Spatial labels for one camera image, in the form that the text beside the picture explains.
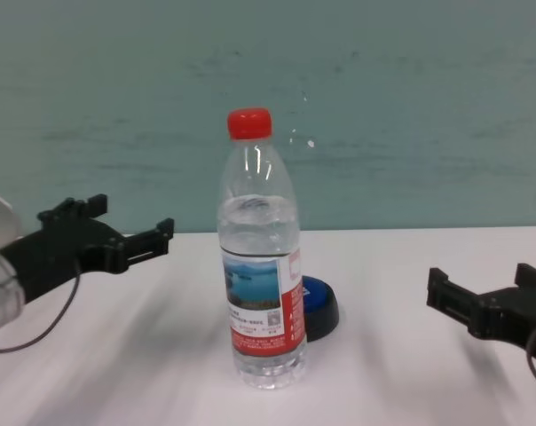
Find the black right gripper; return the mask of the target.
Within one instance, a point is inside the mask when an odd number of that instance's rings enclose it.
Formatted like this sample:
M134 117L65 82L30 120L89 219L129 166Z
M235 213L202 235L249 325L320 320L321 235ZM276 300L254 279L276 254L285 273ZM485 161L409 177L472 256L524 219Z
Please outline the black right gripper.
M536 329L536 268L516 266L517 288L476 295L452 283L439 268L430 268L426 304L464 325L480 340L510 343L525 349Z

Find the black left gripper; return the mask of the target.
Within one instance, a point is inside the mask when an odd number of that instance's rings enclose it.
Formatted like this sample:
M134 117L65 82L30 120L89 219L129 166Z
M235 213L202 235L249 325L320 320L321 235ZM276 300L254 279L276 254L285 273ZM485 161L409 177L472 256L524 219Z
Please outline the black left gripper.
M42 229L0 249L15 271L28 304L73 279L78 272L108 272L107 248L120 234L97 220L107 213L107 196L87 200L66 198L40 212ZM116 244L118 272L169 253L174 220L166 218L154 229L124 237Z

